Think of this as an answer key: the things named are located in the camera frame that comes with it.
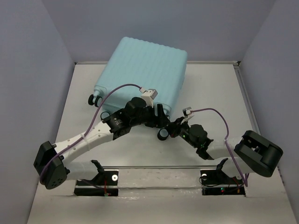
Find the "light blue hard-shell suitcase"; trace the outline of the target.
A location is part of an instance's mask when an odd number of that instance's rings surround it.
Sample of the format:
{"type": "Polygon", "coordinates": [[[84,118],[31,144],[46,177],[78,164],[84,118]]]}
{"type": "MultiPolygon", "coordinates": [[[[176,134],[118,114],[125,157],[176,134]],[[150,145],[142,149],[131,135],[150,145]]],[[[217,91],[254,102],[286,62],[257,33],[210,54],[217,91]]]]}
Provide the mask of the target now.
{"type": "Polygon", "coordinates": [[[141,97],[141,87],[156,89],[154,106],[162,104],[170,118],[185,79],[187,52],[152,42],[124,37],[99,76],[89,105],[109,116],[141,97]]]}

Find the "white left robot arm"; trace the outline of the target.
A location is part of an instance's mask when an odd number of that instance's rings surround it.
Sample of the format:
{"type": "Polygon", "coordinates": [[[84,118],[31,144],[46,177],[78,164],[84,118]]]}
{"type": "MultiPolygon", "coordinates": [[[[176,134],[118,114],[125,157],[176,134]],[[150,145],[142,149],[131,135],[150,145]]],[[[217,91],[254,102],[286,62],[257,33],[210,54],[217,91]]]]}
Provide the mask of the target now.
{"type": "Polygon", "coordinates": [[[162,104],[150,106],[142,98],[134,97],[124,108],[91,127],[88,133],[53,144],[49,141],[41,144],[34,161],[40,183],[46,189],[54,189],[75,174],[70,164],[82,154],[128,134],[132,127],[163,128],[169,121],[162,104]]]}

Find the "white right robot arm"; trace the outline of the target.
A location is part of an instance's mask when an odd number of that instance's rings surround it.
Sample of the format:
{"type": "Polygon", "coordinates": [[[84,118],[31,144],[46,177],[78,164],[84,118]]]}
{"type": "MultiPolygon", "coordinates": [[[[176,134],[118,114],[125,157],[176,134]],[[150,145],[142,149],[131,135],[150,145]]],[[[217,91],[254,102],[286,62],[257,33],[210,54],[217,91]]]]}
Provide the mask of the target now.
{"type": "Polygon", "coordinates": [[[194,147],[200,158],[223,158],[225,161],[215,171],[215,178],[221,183],[226,183],[239,173],[257,173],[263,177],[271,177],[283,155],[279,146],[251,130],[240,138],[213,140],[208,137],[203,126],[190,126],[183,117],[170,122],[165,129],[170,137],[180,136],[194,147]]]}

